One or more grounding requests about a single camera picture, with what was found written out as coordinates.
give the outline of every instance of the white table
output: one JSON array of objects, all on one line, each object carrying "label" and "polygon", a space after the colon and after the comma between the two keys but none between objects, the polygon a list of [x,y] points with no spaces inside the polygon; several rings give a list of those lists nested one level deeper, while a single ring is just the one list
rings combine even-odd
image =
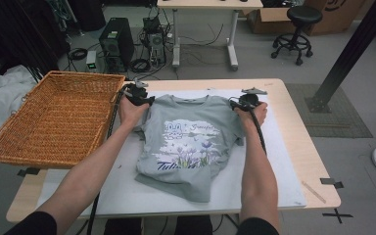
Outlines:
[{"label": "white table", "polygon": [[[320,181],[320,178],[329,178],[329,174],[284,83],[280,79],[162,80],[147,81],[147,83],[149,83],[148,92],[206,88],[247,89],[251,87],[266,90],[270,107],[305,196],[306,206],[303,209],[335,208],[341,204],[334,185],[325,185]],[[8,210],[7,219],[9,221],[21,221],[35,210],[46,174],[47,170],[41,170],[38,175],[27,175],[25,177],[14,202]]]},{"label": "white table", "polygon": [[180,38],[178,32],[178,9],[229,9],[233,10],[230,37],[227,38],[227,49],[230,57],[231,68],[236,71],[239,67],[236,51],[234,49],[234,37],[236,34],[239,10],[256,10],[262,7],[260,0],[159,0],[158,7],[172,9],[173,12],[173,61],[175,68],[180,61]]}]

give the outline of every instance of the wicker basket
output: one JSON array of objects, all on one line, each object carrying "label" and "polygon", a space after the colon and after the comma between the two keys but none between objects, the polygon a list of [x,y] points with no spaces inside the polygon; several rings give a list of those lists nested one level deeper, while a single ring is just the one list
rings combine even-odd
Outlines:
[{"label": "wicker basket", "polygon": [[70,168],[106,136],[124,76],[50,71],[0,127],[0,163]]}]

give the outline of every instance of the black stool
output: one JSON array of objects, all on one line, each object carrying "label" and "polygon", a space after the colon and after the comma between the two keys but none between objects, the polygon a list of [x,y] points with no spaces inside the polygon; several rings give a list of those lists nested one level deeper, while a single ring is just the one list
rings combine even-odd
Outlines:
[{"label": "black stool", "polygon": [[295,33],[286,33],[276,37],[273,42],[273,48],[277,48],[277,50],[271,53],[271,58],[276,58],[279,54],[280,49],[282,48],[286,48],[289,51],[298,51],[299,56],[296,60],[296,65],[300,66],[303,63],[301,59],[303,50],[307,49],[307,57],[311,57],[313,55],[309,40],[301,35],[302,28],[306,25],[316,24],[320,22],[322,20],[322,13],[307,6],[297,6],[291,7],[288,10],[287,15],[288,18],[292,21],[292,24],[296,27]]}]

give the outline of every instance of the black sleeve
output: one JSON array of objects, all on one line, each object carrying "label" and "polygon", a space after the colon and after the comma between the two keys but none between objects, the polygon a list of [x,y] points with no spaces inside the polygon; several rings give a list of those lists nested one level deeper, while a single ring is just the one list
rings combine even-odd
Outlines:
[{"label": "black sleeve", "polygon": [[56,235],[57,222],[51,214],[35,211],[15,225],[5,235]]},{"label": "black sleeve", "polygon": [[277,230],[264,219],[252,217],[244,220],[237,235],[279,235]]}]

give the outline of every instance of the forearm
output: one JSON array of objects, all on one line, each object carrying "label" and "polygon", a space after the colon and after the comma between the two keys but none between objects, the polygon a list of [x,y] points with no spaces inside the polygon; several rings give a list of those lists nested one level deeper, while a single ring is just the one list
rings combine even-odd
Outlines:
[{"label": "forearm", "polygon": [[277,182],[254,126],[246,129],[246,162],[242,179],[241,220],[260,217],[278,229]]},{"label": "forearm", "polygon": [[100,192],[132,127],[121,125],[97,150],[73,167],[53,196],[38,211],[48,212],[64,234]]}]

